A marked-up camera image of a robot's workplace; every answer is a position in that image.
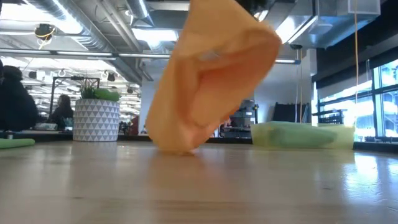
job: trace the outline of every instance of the ceiling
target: ceiling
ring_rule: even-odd
[[[114,86],[122,93],[121,103],[125,106],[121,111],[125,118],[139,114],[141,81],[158,80],[168,61],[153,58],[152,54],[171,53],[189,8],[189,1],[164,0],[147,0],[145,5],[131,7],[139,1],[141,0],[7,0],[11,3],[3,5],[0,17],[0,48],[40,49],[48,50],[49,53],[40,57],[3,54],[6,56],[1,60],[5,65],[21,68],[24,84],[32,87],[29,91],[44,113],[48,112],[52,77],[62,74],[66,77],[79,75],[100,78],[101,86]],[[336,4],[343,1],[350,0],[331,0]],[[305,48],[319,44],[308,41],[311,35],[307,31],[312,28],[309,23],[316,18],[312,3],[312,0],[269,0],[268,5],[260,7],[257,18],[264,15],[264,22],[274,26],[286,42],[280,49],[279,58],[294,62],[298,59],[297,51],[287,42],[302,44]],[[328,17],[338,16],[333,15],[333,10],[327,12]],[[50,40],[40,40],[34,35],[39,24],[50,24],[54,28]],[[329,35],[328,40],[338,39]],[[55,51],[79,54],[143,52],[149,56],[105,58],[83,54],[81,57],[61,57],[54,55]],[[290,74],[296,70],[296,65],[276,65],[267,80],[289,80]],[[29,78],[29,72],[37,72],[40,78]],[[107,81],[109,73],[116,75],[115,82]],[[70,80],[64,81],[55,90],[55,96],[69,94],[73,97],[72,101],[78,99],[77,87],[71,87],[77,84]],[[133,94],[127,93],[128,87],[134,89]]]

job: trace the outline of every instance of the glass window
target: glass window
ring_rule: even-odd
[[[374,137],[376,135],[373,120],[374,107],[371,96],[358,98],[356,105],[355,100],[346,100],[325,105],[322,110],[345,110],[343,112],[343,122],[345,125],[354,125],[356,117],[355,141],[364,141],[365,137]]]
[[[391,91],[376,95],[382,100],[382,116],[377,120],[381,124],[383,136],[398,137],[398,91]]]
[[[336,93],[336,94],[333,94],[326,98],[323,98],[320,101],[321,101],[321,103],[324,103],[327,101],[336,100],[338,98],[355,95],[355,92],[356,92],[355,89],[356,89],[355,86],[353,86],[351,88],[347,88],[339,93]],[[358,93],[363,93],[365,91],[371,91],[371,90],[372,90],[372,80],[369,80],[367,82],[364,82],[364,83],[358,85]]]
[[[398,59],[374,69],[375,87],[382,88],[398,84]]]

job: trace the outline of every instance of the green mat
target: green mat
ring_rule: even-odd
[[[251,126],[253,144],[269,149],[352,149],[354,127],[272,121]]]
[[[33,146],[34,144],[33,139],[0,139],[0,149]]]

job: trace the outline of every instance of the desk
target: desk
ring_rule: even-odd
[[[0,223],[395,223],[397,156],[50,142],[0,151]]]

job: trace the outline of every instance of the green object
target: green object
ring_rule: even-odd
[[[253,144],[278,149],[352,148],[354,128],[272,121],[251,126]]]
[[[100,100],[109,100],[117,102],[119,101],[120,95],[118,92],[109,91],[107,89],[95,89],[94,90],[95,97]]]
[[[33,139],[0,139],[0,149],[33,146],[34,144]]]

